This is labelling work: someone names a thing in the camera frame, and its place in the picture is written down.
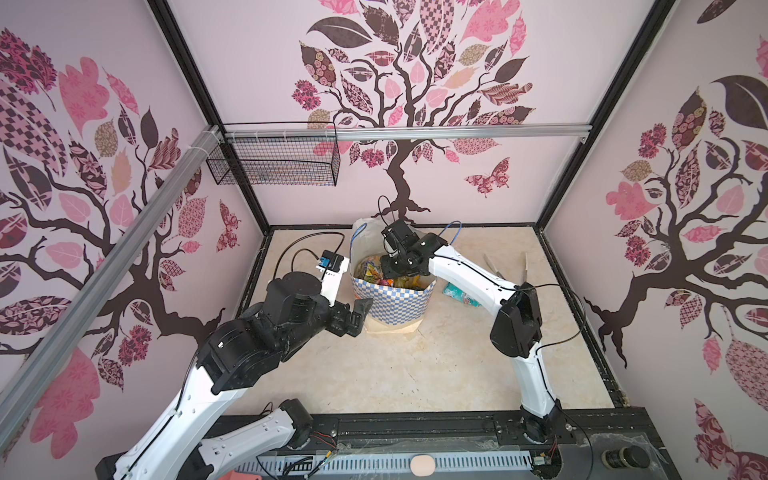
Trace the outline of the blue checkered paper bag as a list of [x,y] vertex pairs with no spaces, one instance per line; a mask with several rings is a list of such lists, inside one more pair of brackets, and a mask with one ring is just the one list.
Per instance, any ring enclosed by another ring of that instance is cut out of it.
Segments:
[[439,281],[435,276],[420,275],[429,281],[423,291],[374,285],[354,277],[358,264],[366,257],[393,251],[381,231],[385,222],[379,218],[360,218],[353,223],[349,243],[352,289],[357,299],[372,298],[373,306],[365,320],[365,330],[373,335],[412,333],[426,316]]

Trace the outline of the teal snack packet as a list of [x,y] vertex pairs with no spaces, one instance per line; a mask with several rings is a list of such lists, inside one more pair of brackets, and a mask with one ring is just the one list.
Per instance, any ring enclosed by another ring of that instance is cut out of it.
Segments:
[[461,288],[457,287],[453,283],[447,283],[442,290],[442,294],[465,305],[473,307],[480,307],[481,304],[464,292]]

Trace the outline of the gold candy bag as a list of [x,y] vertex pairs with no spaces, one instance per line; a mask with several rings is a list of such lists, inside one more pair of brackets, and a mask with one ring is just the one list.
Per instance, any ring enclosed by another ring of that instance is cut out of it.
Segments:
[[394,279],[385,279],[381,266],[381,257],[376,255],[362,260],[355,269],[354,277],[374,285],[414,291],[423,291],[429,284],[429,281],[421,276],[401,276]]

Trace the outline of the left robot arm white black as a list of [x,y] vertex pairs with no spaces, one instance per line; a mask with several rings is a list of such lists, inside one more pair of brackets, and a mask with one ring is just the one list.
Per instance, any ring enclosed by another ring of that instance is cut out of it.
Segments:
[[306,446],[314,421],[297,399],[225,434],[210,429],[259,379],[317,334],[358,336],[371,299],[337,301],[341,277],[291,272],[272,280],[264,301],[220,326],[199,348],[169,406],[142,439],[96,466],[100,479],[218,479],[244,461]]

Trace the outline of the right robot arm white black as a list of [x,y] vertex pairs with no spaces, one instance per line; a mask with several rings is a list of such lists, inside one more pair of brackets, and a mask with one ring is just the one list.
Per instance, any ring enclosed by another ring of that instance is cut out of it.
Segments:
[[560,424],[561,403],[548,379],[542,358],[542,325],[536,288],[491,273],[458,252],[441,236],[420,234],[403,220],[382,230],[386,278],[431,275],[461,289],[494,318],[490,341],[512,359],[521,389],[522,430],[532,443],[552,440]]

